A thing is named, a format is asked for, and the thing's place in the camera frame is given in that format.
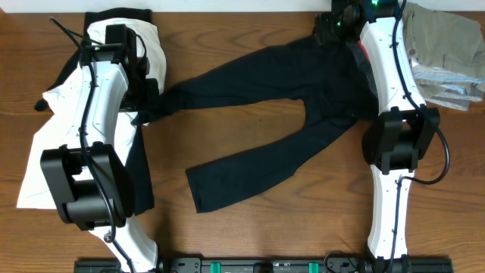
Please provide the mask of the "black leggings grey red waistband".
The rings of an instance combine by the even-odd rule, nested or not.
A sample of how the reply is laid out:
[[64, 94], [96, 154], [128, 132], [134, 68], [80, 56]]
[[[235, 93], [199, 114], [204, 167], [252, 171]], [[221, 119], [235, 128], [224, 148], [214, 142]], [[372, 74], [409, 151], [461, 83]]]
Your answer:
[[186, 170], [196, 211], [208, 213], [281, 184], [358, 121], [377, 117], [377, 91], [361, 44], [306, 36], [264, 47], [174, 84], [135, 122], [150, 124], [182, 111], [243, 107], [277, 124], [283, 114], [271, 104], [285, 101], [302, 104], [299, 130]]

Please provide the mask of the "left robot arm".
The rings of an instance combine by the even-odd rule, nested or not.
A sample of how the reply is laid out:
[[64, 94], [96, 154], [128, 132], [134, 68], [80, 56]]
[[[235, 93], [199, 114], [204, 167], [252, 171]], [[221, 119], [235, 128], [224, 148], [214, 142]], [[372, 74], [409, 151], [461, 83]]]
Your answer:
[[149, 60], [138, 54], [142, 37], [125, 24], [107, 25], [105, 40], [80, 45], [83, 79], [70, 131], [74, 141], [46, 149], [40, 167], [66, 224], [101, 239], [114, 261], [80, 261], [76, 272], [157, 272], [158, 246], [135, 216], [135, 186], [114, 149], [119, 112], [139, 111]]

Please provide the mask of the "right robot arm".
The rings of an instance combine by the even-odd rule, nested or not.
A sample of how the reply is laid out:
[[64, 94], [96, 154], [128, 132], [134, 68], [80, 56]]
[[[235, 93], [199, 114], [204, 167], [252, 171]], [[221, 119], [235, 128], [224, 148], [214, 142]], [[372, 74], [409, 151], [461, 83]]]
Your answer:
[[333, 1], [331, 11], [318, 15], [314, 27], [321, 43], [357, 40], [370, 62], [378, 117], [361, 142], [374, 182], [368, 250], [386, 270], [408, 254], [409, 188], [440, 122], [438, 109], [427, 107], [411, 72], [404, 7], [399, 1]]

